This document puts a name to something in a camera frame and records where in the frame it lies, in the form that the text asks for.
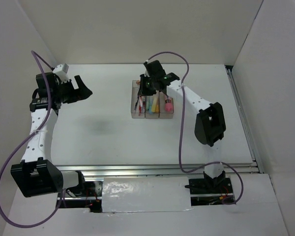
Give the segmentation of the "yellow highlighter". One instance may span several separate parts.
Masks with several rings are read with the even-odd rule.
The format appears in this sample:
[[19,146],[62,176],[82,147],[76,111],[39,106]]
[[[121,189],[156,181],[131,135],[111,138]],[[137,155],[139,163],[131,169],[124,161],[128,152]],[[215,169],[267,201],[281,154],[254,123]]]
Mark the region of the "yellow highlighter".
[[155,98],[153,100],[153,104],[152,104],[152,112],[153,113],[159,113],[160,109],[159,109],[159,99]]

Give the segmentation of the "green highlighter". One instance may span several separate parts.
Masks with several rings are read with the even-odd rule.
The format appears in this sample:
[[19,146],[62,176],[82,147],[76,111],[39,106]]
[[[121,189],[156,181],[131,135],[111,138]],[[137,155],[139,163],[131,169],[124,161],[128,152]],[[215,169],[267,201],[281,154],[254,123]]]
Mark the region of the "green highlighter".
[[147,100],[146,100],[146,111],[147,112],[150,111],[150,107],[151,107],[151,97],[147,96]]

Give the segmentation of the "light blue highlighter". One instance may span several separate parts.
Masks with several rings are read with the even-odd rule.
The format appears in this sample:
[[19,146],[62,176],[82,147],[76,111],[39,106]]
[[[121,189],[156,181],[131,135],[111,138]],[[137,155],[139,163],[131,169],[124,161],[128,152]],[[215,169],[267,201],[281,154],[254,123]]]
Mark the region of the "light blue highlighter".
[[150,114],[155,113],[157,101],[155,101],[152,97],[149,98],[149,106],[148,106],[148,112]]

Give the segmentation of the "pink blue pen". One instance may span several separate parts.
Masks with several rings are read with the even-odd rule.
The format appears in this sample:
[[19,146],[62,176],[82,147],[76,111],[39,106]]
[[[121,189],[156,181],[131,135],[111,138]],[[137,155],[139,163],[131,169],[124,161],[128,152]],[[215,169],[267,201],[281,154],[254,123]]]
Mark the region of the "pink blue pen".
[[146,97],[142,96],[142,113],[146,112]]

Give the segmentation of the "red white pen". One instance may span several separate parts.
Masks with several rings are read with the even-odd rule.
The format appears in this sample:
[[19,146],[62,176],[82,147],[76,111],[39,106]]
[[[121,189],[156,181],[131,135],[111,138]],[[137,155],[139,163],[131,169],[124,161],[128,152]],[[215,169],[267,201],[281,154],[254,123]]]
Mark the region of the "red white pen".
[[142,115],[142,113],[143,113],[143,108],[144,108],[144,105],[143,105],[143,99],[142,99],[142,97],[140,96],[140,97],[139,97],[139,116]]

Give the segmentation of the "pink capped pen bundle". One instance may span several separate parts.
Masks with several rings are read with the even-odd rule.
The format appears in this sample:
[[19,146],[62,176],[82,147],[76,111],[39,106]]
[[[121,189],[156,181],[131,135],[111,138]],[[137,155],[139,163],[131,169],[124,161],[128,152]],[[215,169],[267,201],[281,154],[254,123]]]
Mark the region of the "pink capped pen bundle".
[[173,100],[171,97],[164,95],[164,109],[167,113],[171,113],[174,110]]

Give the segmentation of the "dark purple gel pen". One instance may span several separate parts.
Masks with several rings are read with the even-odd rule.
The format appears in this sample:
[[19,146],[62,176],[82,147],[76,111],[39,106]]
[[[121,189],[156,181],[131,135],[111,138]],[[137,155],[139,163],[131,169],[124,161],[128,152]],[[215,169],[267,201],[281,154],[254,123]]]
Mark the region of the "dark purple gel pen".
[[137,107],[138,107],[139,100],[140,100],[140,97],[138,96],[137,100],[136,100],[136,103],[135,103],[135,106],[134,106],[134,112],[135,113],[137,112]]

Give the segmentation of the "red black pen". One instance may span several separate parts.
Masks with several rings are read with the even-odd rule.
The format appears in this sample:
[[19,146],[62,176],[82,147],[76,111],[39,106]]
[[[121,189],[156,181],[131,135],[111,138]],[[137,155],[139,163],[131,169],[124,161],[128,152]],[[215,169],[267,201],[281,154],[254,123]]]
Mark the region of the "red black pen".
[[[136,81],[136,85],[137,85],[138,87],[140,87],[140,84],[141,84],[141,82],[140,82],[139,80],[137,80],[137,81]],[[135,103],[135,110],[137,110],[139,100],[140,100],[140,96],[137,95],[137,101],[136,101],[136,103]]]

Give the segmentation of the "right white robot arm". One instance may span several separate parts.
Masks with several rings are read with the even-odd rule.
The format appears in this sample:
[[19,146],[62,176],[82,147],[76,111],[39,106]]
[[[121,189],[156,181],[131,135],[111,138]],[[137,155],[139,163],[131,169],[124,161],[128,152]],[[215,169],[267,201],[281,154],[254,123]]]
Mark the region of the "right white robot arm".
[[[196,94],[184,84],[186,75],[180,79],[175,73],[166,73],[158,60],[144,62],[146,69],[140,75],[140,88],[138,95],[152,96],[162,92],[175,102],[182,104],[180,135],[178,146],[178,163],[185,174],[193,173],[204,168],[205,188],[210,193],[217,192],[222,186],[225,171],[221,162],[221,140],[224,138],[226,123],[222,105],[211,103]],[[187,171],[182,166],[182,141],[186,109],[195,116],[194,135],[198,142],[205,146],[208,163],[201,167]]]

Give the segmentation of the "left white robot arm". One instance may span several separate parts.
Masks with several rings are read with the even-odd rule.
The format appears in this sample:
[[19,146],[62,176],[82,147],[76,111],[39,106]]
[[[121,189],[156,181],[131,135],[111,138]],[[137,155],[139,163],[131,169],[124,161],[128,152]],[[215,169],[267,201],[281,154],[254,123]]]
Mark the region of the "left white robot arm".
[[11,167],[10,173],[24,197],[61,192],[69,189],[74,195],[82,196],[87,191],[87,183],[81,171],[63,174],[51,158],[53,131],[62,104],[85,100],[92,91],[79,75],[72,81],[63,82],[53,72],[36,75],[37,89],[32,94],[29,105],[31,112],[31,133],[26,142],[26,151],[19,164]]

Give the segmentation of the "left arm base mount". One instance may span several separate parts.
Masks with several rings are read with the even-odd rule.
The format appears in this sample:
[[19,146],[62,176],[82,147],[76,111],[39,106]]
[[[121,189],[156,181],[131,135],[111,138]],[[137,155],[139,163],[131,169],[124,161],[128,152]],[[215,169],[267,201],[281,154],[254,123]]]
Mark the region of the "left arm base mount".
[[85,208],[89,212],[102,212],[102,190],[103,181],[85,181],[81,186],[68,188],[64,200],[58,195],[57,203],[60,208],[74,209]]

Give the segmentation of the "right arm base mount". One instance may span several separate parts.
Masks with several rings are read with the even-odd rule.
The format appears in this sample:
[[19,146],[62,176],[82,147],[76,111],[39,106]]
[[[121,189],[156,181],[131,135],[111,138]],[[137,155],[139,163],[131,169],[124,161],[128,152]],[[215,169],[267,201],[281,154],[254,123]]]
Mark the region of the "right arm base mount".
[[233,193],[231,180],[226,177],[225,171],[215,178],[211,178],[204,173],[203,178],[189,179],[189,184],[185,188],[189,189],[190,194],[228,195]]

